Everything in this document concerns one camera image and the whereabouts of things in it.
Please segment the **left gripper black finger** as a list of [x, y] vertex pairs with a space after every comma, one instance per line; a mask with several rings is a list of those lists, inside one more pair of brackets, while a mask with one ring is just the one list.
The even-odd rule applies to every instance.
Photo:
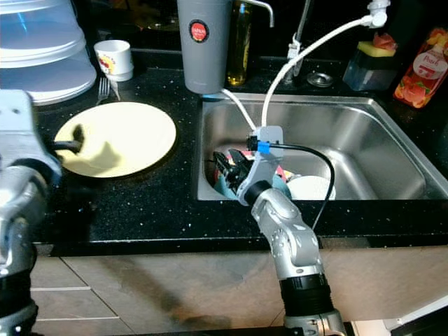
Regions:
[[53, 144], [54, 151], [71, 151], [71, 153], [78, 154], [83, 148], [84, 143], [84, 133], [83, 128], [76, 127], [71, 132], [73, 137], [71, 140], [66, 141], [55, 141]]

